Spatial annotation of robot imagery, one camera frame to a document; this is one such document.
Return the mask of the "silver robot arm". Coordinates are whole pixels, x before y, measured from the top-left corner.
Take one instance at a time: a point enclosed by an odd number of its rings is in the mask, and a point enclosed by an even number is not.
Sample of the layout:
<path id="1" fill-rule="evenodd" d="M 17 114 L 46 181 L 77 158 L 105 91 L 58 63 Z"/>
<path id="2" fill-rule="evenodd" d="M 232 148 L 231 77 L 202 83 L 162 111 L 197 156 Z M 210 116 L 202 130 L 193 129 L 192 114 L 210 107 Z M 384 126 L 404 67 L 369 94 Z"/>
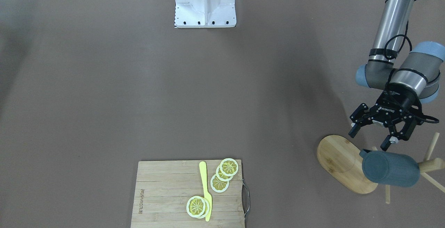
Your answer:
<path id="1" fill-rule="evenodd" d="M 380 124 L 388 129 L 387 141 L 408 140 L 416 126 L 439 123 L 423 113 L 422 104 L 438 94 L 444 46 L 432 41 L 412 46 L 407 26 L 415 1 L 385 0 L 368 62 L 356 73 L 358 84 L 382 93 L 373 106 L 361 104 L 351 114 L 351 137 L 366 125 Z"/>

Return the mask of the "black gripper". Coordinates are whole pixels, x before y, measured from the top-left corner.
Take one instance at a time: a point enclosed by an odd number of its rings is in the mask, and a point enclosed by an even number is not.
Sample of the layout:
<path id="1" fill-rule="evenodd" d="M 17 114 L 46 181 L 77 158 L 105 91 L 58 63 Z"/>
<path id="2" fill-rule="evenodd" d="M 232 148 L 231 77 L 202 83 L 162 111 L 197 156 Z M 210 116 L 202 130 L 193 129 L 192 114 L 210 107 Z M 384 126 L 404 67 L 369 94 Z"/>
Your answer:
<path id="1" fill-rule="evenodd" d="M 383 90 L 372 108 L 361 103 L 350 119 L 352 128 L 348 135 L 351 138 L 357 135 L 361 127 L 369 124 L 387 127 L 389 135 L 380 145 L 383 151 L 400 140 L 409 140 L 416 126 L 423 124 L 418 97 L 411 90 Z M 401 122 L 404 125 L 401 130 L 397 130 L 396 125 Z"/>

